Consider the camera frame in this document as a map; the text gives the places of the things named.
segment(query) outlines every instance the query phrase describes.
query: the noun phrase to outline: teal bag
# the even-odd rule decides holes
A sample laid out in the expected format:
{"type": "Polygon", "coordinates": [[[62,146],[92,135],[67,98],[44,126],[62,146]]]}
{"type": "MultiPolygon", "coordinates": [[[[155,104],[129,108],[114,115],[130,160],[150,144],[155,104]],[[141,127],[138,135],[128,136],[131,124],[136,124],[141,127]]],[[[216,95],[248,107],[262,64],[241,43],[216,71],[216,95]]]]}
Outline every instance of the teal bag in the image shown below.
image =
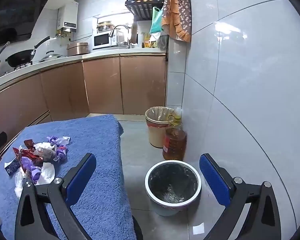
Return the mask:
{"type": "Polygon", "coordinates": [[[152,25],[150,29],[151,33],[158,33],[162,31],[162,9],[157,7],[152,8],[152,25]]]}

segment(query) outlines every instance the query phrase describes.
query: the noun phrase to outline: countertop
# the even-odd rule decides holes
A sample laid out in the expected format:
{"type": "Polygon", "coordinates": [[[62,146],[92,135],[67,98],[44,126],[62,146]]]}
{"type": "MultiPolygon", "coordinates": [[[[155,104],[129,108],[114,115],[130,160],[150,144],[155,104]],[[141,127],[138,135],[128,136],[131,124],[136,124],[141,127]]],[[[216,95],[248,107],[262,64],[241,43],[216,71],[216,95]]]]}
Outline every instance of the countertop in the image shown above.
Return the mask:
{"type": "Polygon", "coordinates": [[[40,69],[62,64],[62,63],[70,63],[70,62],[78,62],[80,60],[88,60],[108,55],[123,55],[123,54],[138,54],[138,53],[165,53],[165,50],[161,49],[154,49],[154,48],[133,48],[133,49],[109,49],[109,50],[101,50],[101,51],[93,51],[89,54],[79,55],[79,56],[72,56],[72,57],[63,57],[57,58],[53,60],[49,60],[46,62],[41,62],[37,64],[33,64],[31,66],[23,67],[21,69],[12,71],[2,77],[0,77],[0,86],[12,81],[15,78],[23,76],[25,74],[29,74],[31,72],[36,72],[40,69]]]}

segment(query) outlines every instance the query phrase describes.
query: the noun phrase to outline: large plastic bottle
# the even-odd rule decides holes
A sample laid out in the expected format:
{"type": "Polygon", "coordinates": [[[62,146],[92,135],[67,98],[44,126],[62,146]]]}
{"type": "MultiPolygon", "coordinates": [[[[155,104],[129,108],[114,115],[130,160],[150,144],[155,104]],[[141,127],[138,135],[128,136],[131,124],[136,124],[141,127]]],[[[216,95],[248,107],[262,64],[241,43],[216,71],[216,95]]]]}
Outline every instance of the large plastic bottle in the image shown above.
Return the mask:
{"type": "Polygon", "coordinates": [[[172,126],[166,129],[162,151],[165,160],[182,161],[185,156],[187,133],[182,129],[181,116],[182,111],[178,107],[171,121],[172,126]]]}

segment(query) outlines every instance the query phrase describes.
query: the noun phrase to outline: black trash bag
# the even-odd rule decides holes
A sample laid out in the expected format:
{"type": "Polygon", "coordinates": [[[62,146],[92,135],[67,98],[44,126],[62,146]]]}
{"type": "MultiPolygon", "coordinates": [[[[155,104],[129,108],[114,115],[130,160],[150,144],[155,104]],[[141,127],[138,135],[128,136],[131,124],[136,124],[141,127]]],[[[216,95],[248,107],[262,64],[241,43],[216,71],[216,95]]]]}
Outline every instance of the black trash bag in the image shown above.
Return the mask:
{"type": "Polygon", "coordinates": [[[198,188],[194,172],[178,163],[167,163],[156,167],[151,172],[148,183],[151,192],[167,203],[187,201],[198,188]]]}

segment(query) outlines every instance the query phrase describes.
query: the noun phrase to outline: blue towel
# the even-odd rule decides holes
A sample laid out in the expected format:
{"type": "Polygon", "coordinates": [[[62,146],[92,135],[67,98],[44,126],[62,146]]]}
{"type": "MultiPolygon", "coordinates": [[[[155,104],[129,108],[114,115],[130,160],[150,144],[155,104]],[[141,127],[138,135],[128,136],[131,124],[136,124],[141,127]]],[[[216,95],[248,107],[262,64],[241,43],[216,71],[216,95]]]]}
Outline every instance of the blue towel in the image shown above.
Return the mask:
{"type": "MultiPolygon", "coordinates": [[[[47,141],[51,135],[70,136],[67,160],[55,164],[56,176],[63,177],[86,153],[93,153],[97,167],[72,211],[87,233],[95,240],[135,240],[131,209],[124,188],[120,154],[123,129],[113,115],[49,122],[25,128],[0,161],[0,217],[7,240],[14,239],[18,198],[14,193],[14,176],[9,178],[4,162],[14,158],[12,147],[24,145],[26,139],[35,143],[47,141]]],[[[50,204],[47,209],[60,239],[66,239],[50,204]]]]}

